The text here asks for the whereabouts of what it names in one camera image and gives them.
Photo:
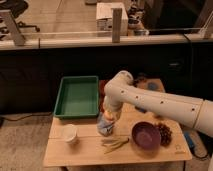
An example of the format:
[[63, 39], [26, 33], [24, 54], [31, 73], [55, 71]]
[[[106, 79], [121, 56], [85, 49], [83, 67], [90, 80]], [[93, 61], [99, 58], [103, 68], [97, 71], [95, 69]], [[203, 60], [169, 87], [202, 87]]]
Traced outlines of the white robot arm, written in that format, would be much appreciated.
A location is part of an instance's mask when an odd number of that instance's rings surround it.
[[213, 101], [133, 86], [133, 76], [118, 72], [104, 87], [103, 107], [113, 121], [120, 118], [124, 103], [172, 119], [213, 137]]

